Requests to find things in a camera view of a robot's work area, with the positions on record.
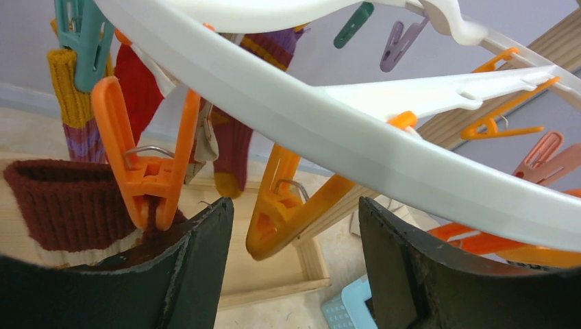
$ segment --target wooden beam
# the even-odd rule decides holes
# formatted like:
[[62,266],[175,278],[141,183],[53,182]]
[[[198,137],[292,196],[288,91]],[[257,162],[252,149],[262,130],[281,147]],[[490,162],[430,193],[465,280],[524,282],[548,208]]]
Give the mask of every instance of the wooden beam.
[[[581,68],[581,10],[577,9],[553,26],[542,36],[533,41],[528,48],[561,66],[569,72]],[[514,66],[505,63],[498,71],[514,69]],[[438,114],[418,129],[418,133],[428,142],[445,149],[453,149],[464,141],[460,138],[460,131],[484,115],[506,103],[518,95],[506,95],[485,101],[482,107],[475,111],[452,110]],[[341,219],[350,215],[358,207],[360,197],[377,197],[379,193],[369,188],[357,185],[329,209],[321,218],[304,230],[294,241],[298,245],[302,241],[318,235]]]

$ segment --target white baseboard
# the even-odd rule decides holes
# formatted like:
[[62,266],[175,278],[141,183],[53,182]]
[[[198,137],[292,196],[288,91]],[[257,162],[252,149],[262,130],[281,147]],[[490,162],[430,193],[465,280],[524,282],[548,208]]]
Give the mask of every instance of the white baseboard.
[[[54,119],[60,119],[60,105],[54,94],[43,93],[41,91],[1,82],[0,108],[12,108],[28,113],[44,115]],[[158,141],[175,143],[175,136],[168,134],[149,132],[145,130],[143,136]],[[268,161],[266,156],[261,156],[259,154],[250,154],[249,159],[259,162]],[[331,171],[314,166],[315,164],[310,164],[309,162],[301,163],[299,165],[299,170],[322,176],[331,176],[333,174]]]

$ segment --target black object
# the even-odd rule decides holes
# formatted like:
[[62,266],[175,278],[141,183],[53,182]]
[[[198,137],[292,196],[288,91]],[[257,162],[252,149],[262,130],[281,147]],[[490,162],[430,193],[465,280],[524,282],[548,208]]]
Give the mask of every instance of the black object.
[[581,268],[537,271],[474,256],[359,201],[380,329],[578,329]]
[[0,328],[213,328],[234,208],[222,198],[96,266],[0,256]]

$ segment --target wooden frame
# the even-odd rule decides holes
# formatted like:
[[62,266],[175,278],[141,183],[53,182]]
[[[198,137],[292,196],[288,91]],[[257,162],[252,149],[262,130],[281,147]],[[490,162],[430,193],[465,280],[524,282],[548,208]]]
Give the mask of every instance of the wooden frame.
[[[0,152],[0,169],[14,160],[48,158]],[[315,291],[331,285],[329,271],[317,238],[311,238],[300,246],[289,245],[281,252],[257,262],[246,251],[246,233],[259,182],[248,182],[242,197],[233,200],[235,215],[232,238],[219,308],[228,308],[253,302],[284,297],[296,293]],[[10,187],[0,178],[0,252],[9,256],[42,264],[34,242],[21,219]],[[191,217],[220,198],[213,180],[195,178],[182,188],[180,210]]]
[[[528,48],[569,72],[576,72],[581,68],[581,9],[574,10],[569,16],[528,45]],[[505,63],[498,70],[514,68],[513,65]],[[556,91],[556,93],[560,96],[562,95],[560,91]],[[485,101],[482,107],[475,111],[457,109],[438,114],[418,128],[417,131],[428,142],[445,149],[455,149],[464,143],[464,140],[460,138],[462,129],[492,112],[516,95],[519,94],[515,93]],[[294,244],[301,245],[341,219],[349,216],[357,209],[360,197],[377,197],[378,195],[379,193],[361,185],[353,187],[351,192],[344,196],[342,200],[304,230],[294,240]]]

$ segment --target light blue basket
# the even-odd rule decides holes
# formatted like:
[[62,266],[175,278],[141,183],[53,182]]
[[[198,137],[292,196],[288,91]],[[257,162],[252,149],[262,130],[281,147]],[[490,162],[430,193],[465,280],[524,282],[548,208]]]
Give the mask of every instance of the light blue basket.
[[321,306],[331,329],[377,329],[365,302],[371,298],[367,275],[343,288],[341,294]]

